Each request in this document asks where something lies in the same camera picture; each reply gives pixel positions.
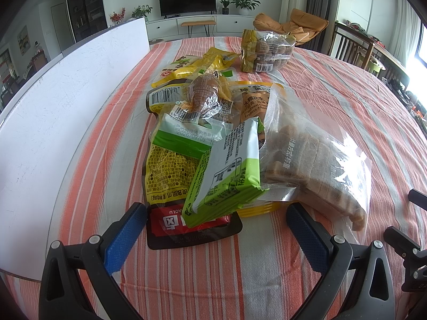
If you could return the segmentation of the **clear bag of bread slices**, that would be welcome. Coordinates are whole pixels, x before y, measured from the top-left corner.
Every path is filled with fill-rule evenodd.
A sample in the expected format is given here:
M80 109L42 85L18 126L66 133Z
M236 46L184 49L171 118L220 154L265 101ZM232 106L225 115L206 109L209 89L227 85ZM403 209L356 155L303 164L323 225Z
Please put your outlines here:
M283 188L294 198L335 220L343 217L355 232L368 222L371 193L369 157L332 118L310 105L271 92L260 148L263 184L273 201Z

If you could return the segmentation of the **red yellow snack bag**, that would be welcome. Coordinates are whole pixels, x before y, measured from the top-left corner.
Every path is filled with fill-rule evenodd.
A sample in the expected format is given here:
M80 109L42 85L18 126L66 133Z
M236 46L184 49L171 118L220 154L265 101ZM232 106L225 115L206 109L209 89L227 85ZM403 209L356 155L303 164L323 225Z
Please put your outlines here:
M156 117L156 125L175 105L188 101L189 85L188 79L174 79L148 92L146 108ZM224 91L230 93L227 83L222 83L222 86ZM232 104L232 112L225 122L233 124L236 112ZM148 203L147 244L150 249L197 246L228 238L241 231L242 222L237 213L196 227L187 227L185 224L182 207L199 161L155 146L150 137L142 171L145 200Z

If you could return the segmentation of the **green white snack pack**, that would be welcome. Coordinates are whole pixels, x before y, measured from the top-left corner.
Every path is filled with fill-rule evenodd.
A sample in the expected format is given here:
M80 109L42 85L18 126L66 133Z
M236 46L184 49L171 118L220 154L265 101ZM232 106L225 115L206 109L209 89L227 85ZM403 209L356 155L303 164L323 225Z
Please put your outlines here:
M187 227L231 215L268 191L260 180L262 130L260 118L249 118L203 154L182 207Z

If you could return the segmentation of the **green white wafer pack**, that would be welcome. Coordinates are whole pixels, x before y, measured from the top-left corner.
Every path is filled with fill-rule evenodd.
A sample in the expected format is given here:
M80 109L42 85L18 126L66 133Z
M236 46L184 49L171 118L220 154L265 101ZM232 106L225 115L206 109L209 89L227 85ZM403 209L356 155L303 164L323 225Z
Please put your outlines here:
M210 118L205 125L182 122L165 113L151 135L151 143L174 153L200 159L213 144L227 136L232 123Z

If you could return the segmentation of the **clear bun pack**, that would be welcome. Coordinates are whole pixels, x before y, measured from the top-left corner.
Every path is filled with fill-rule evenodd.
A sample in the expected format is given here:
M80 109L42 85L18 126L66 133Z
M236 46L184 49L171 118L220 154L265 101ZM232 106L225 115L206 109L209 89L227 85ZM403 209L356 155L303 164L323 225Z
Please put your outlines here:
M231 94L224 91L217 73L204 73L196 77L187 90L188 101L174 106L172 118L185 123L215 118L227 121L232 112Z

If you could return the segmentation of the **yellow snack packet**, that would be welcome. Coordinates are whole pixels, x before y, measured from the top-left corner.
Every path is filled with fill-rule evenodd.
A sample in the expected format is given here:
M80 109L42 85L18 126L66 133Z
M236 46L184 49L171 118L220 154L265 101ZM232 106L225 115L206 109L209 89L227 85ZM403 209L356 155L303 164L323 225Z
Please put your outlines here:
M230 68L239 57L240 54L211 47L201 58L195 59L195 61L190 64L182 64L182 60L180 60L181 63L177 69L170 71L156 82L153 82L151 87L157 88L171 80L184 79L191 76L193 73L202 74L206 70L224 71Z

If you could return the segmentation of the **white cardboard box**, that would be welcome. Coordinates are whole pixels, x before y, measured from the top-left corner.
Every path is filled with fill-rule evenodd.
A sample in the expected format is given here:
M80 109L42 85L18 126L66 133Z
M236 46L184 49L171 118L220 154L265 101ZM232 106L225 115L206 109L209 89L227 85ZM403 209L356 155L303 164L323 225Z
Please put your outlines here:
M66 169L101 107L149 52L144 19L80 41L1 112L1 270L41 279Z

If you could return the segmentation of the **orange lounge chair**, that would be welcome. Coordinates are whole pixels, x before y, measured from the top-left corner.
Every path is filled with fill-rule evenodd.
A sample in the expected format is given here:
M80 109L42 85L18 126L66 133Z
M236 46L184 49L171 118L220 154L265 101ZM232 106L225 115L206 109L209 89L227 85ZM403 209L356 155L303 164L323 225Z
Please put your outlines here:
M278 34L289 33L295 37L296 44L299 46L311 41L324 31L329 22L302 10L293 9L288 22L280 23L270 16L260 13L255 17L252 24L255 29L260 31L271 31Z

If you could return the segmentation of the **white tv cabinet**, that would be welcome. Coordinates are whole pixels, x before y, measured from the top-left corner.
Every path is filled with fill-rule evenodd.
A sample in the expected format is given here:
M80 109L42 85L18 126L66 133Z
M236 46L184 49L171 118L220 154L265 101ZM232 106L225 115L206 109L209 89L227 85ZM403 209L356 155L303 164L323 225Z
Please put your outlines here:
M146 29L150 41L211 36L238 37L244 29L253 29L254 19L254 16L233 14L199 14L149 21L146 23Z

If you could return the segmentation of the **green potted plant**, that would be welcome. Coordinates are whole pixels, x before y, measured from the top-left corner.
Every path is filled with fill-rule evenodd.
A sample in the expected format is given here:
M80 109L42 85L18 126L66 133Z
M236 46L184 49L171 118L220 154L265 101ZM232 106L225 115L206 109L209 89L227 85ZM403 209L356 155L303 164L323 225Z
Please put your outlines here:
M232 0L232 4L235 5L239 15L247 16L250 11L253 11L260 5L259 0Z

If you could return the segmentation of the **wooden bench stool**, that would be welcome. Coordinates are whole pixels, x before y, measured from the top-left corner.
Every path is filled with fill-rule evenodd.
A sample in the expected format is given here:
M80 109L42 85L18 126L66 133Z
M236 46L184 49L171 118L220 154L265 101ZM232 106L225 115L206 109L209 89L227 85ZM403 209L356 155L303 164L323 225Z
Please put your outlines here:
M205 36L210 37L211 27L216 26L216 21L214 19L186 21L186 22L183 22L180 26L187 28L188 38L192 38L192 32L194 28L201 28L201 27L204 30Z

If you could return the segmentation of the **dark glass display cabinet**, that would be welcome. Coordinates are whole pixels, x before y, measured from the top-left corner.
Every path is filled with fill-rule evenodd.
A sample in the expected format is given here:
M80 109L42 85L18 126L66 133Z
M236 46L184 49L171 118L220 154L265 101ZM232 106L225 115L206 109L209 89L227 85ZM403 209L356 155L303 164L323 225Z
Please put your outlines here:
M103 0L66 0L76 42L107 29Z

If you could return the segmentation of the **green plant left of tv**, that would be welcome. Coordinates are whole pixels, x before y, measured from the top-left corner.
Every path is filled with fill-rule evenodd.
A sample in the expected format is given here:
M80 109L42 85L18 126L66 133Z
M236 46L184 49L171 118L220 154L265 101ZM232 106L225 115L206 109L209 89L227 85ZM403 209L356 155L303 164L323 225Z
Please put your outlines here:
M141 17L148 18L152 10L153 10L153 7L149 6L148 4L138 5L133 9L131 17L132 18L141 18Z

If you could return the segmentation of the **black television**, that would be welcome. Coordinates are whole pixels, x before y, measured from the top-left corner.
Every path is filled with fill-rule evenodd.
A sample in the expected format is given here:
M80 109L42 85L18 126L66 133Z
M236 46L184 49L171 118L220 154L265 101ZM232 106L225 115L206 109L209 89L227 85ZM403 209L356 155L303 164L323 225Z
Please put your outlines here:
M213 12L216 9L216 0L159 0L162 17L175 14Z

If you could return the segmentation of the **wall painting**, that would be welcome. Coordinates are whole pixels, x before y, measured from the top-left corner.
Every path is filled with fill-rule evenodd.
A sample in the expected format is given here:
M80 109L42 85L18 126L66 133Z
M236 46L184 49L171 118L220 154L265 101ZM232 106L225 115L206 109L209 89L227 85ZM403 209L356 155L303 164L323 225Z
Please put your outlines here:
M31 48L31 43L30 43L26 25L18 33L17 42L19 46L19 51L21 55L24 56L27 53L27 51Z

